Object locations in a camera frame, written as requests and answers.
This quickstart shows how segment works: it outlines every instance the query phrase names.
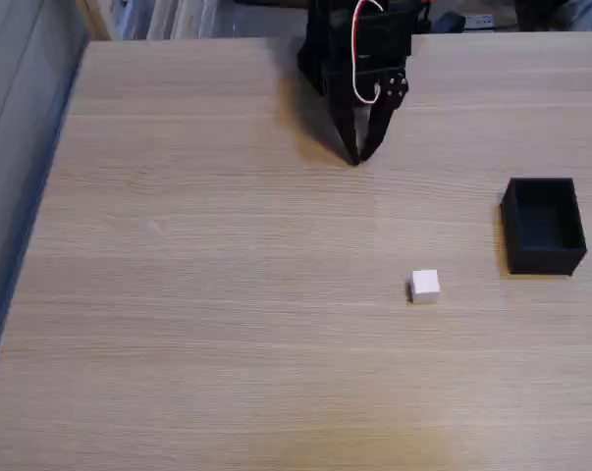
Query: table surface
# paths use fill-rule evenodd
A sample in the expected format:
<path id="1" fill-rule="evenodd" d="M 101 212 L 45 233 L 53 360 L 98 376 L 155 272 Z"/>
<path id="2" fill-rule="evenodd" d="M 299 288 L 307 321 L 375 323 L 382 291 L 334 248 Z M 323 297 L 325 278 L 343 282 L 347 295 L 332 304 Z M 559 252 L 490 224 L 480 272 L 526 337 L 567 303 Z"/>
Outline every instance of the table surface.
<path id="1" fill-rule="evenodd" d="M 295 50 L 90 44 L 0 347 L 0 470 L 592 470 L 592 33 L 416 37 L 355 169 Z M 575 179 L 574 277 L 507 275 L 515 176 Z"/>

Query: black box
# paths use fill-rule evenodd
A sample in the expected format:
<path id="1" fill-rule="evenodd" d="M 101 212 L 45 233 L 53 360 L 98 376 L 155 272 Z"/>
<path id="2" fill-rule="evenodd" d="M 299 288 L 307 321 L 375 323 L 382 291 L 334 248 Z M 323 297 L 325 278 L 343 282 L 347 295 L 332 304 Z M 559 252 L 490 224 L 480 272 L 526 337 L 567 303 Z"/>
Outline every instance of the black box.
<path id="1" fill-rule="evenodd" d="M 511 179 L 501 211 L 510 273 L 572 275 L 587 252 L 572 179 Z"/>

